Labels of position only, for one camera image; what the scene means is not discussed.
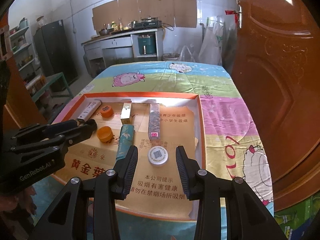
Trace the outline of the person's left hand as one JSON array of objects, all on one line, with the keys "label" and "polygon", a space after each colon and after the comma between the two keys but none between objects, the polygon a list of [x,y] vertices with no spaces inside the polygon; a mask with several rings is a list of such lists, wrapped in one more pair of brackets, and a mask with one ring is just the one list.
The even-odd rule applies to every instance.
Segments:
[{"label": "person's left hand", "polygon": [[1,193],[1,215],[4,212],[11,212],[20,206],[31,215],[36,215],[37,206],[34,204],[32,196],[36,195],[33,186],[30,186],[16,195],[5,195]]}]

